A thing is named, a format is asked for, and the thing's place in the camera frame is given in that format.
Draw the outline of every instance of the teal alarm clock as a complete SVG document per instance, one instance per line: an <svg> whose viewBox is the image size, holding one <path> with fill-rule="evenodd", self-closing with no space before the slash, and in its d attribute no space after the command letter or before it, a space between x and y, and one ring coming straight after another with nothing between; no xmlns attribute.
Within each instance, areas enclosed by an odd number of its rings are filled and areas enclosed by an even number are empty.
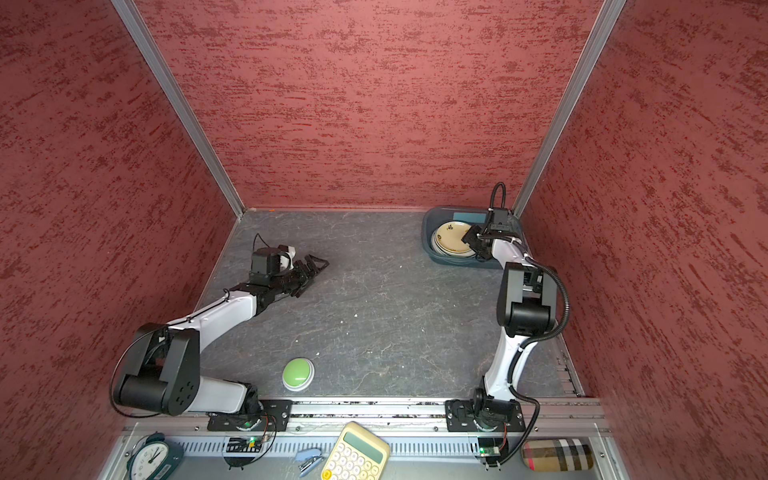
<svg viewBox="0 0 768 480"><path fill-rule="evenodd" d="M154 433L128 460L128 477L131 480L164 480L183 457L181 445L167 441L162 433Z"/></svg>

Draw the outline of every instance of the clock face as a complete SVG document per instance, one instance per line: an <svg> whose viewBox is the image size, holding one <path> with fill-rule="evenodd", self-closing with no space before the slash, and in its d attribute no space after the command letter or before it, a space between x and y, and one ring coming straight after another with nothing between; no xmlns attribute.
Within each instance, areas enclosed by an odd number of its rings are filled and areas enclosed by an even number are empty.
<svg viewBox="0 0 768 480"><path fill-rule="evenodd" d="M131 480L148 480L168 457L168 445L158 442L141 447L131 465Z"/></svg>

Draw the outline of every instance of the wallpaper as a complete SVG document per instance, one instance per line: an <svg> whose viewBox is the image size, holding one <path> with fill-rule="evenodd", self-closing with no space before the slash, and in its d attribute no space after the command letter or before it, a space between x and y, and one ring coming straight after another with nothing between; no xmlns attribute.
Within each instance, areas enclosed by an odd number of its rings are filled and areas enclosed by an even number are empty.
<svg viewBox="0 0 768 480"><path fill-rule="evenodd" d="M95 478L117 355L234 215L109 2L3 2L0 80L0 476Z"/></svg>
<svg viewBox="0 0 768 480"><path fill-rule="evenodd" d="M137 0L247 207L514 198L601 4Z"/></svg>
<svg viewBox="0 0 768 480"><path fill-rule="evenodd" d="M632 478L766 477L766 20L628 2L523 214Z"/></svg>

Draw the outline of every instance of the calculator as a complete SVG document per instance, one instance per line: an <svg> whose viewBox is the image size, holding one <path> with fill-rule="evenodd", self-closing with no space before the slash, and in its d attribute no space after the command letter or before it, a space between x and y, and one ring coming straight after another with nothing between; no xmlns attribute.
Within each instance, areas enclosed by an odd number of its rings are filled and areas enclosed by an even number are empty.
<svg viewBox="0 0 768 480"><path fill-rule="evenodd" d="M323 480L378 480L389 460L389 445L355 422L347 423L336 441Z"/></svg>

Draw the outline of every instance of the plaid pouch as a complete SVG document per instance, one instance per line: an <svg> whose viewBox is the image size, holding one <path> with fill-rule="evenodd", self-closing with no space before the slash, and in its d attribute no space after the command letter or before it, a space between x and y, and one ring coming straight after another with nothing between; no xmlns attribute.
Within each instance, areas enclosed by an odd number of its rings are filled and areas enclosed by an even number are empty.
<svg viewBox="0 0 768 480"><path fill-rule="evenodd" d="M531 440L521 457L534 472L573 472L594 465L592 449L579 439Z"/></svg>

